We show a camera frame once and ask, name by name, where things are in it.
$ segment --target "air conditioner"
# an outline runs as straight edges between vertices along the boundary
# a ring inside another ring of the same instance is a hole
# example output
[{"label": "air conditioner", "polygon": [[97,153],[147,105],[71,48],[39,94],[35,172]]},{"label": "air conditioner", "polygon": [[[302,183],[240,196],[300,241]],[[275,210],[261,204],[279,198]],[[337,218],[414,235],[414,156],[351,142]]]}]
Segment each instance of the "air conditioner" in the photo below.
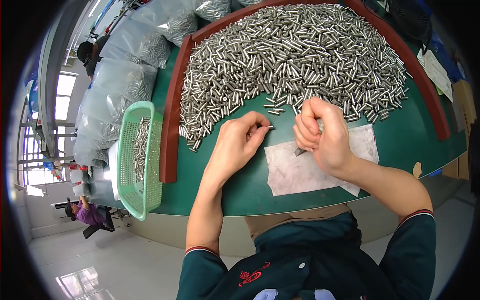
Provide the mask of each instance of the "air conditioner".
[{"label": "air conditioner", "polygon": [[[78,201],[70,201],[70,203],[78,204]],[[52,216],[55,220],[59,220],[62,223],[71,222],[72,220],[67,217],[65,214],[65,207],[67,206],[68,202],[59,202],[59,203],[52,203],[50,204],[50,209],[52,211]]]}]

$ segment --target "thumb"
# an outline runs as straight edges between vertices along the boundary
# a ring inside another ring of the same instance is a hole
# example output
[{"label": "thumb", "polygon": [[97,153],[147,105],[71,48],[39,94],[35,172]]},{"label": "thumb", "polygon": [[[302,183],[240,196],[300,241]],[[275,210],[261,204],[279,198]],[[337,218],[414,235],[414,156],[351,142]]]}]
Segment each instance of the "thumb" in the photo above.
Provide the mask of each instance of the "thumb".
[{"label": "thumb", "polygon": [[247,141],[247,144],[245,145],[245,151],[248,153],[255,153],[258,147],[260,147],[260,144],[264,141],[267,132],[268,128],[266,126],[257,128],[257,130],[252,133],[250,139]]},{"label": "thumb", "polygon": [[310,99],[310,107],[316,117],[323,118],[325,110],[328,107],[328,103],[321,100],[319,97],[312,97]]},{"label": "thumb", "polygon": [[344,118],[342,111],[338,106],[327,103],[320,98],[313,97],[310,107],[316,117],[321,118],[324,122],[324,129],[329,127],[343,126]]}]

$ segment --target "red collar stripe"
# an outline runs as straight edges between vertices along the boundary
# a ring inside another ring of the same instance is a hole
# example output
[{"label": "red collar stripe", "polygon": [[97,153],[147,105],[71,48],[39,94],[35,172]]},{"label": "red collar stripe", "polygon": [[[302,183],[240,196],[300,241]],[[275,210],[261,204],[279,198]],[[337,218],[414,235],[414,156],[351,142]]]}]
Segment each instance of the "red collar stripe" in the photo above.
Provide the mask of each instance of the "red collar stripe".
[{"label": "red collar stripe", "polygon": [[419,215],[429,215],[435,220],[435,217],[433,216],[433,213],[430,210],[421,209],[421,210],[418,210],[418,211],[414,212],[413,214],[410,214],[410,215],[406,216],[403,219],[403,221],[400,222],[400,224],[398,225],[398,227],[396,229],[400,228],[400,226],[402,226],[402,224],[405,223],[405,221],[407,221],[408,219],[413,218],[415,216],[419,216]]},{"label": "red collar stripe", "polygon": [[215,252],[213,252],[212,250],[208,249],[207,247],[202,247],[202,246],[191,247],[190,249],[188,249],[187,251],[185,251],[185,256],[187,256],[187,254],[189,254],[190,252],[197,251],[197,250],[207,251],[207,252],[210,252],[211,254],[213,254],[213,255],[215,255],[215,256],[218,256],[218,255],[216,255]]}]

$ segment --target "paper document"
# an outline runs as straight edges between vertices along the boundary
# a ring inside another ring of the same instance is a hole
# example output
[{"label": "paper document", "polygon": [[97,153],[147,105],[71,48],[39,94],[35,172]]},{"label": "paper document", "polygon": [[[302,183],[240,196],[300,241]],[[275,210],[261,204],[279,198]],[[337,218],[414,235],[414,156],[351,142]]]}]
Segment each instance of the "paper document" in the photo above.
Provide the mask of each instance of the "paper document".
[{"label": "paper document", "polygon": [[442,67],[433,52],[427,51],[425,57],[425,72],[433,83],[453,102],[452,83],[448,78],[447,71]]},{"label": "paper document", "polygon": [[[350,148],[353,154],[377,164],[380,159],[372,124],[350,128]],[[340,186],[358,196],[360,188],[324,173],[311,152],[295,156],[295,141],[265,147],[268,164],[268,185],[273,196],[310,192]]]}]

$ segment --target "woman in purple shirt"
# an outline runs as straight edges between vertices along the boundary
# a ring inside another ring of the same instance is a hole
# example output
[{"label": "woman in purple shirt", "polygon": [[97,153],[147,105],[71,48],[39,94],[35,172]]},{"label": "woman in purple shirt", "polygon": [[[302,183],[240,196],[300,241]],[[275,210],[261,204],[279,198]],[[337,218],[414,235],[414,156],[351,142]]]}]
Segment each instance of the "woman in purple shirt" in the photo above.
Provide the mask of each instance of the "woman in purple shirt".
[{"label": "woman in purple shirt", "polygon": [[84,196],[80,196],[80,202],[78,205],[70,203],[68,198],[68,204],[65,207],[65,213],[72,221],[80,220],[88,225],[104,225],[109,228],[105,223],[107,218],[107,211],[102,205],[89,204]]}]

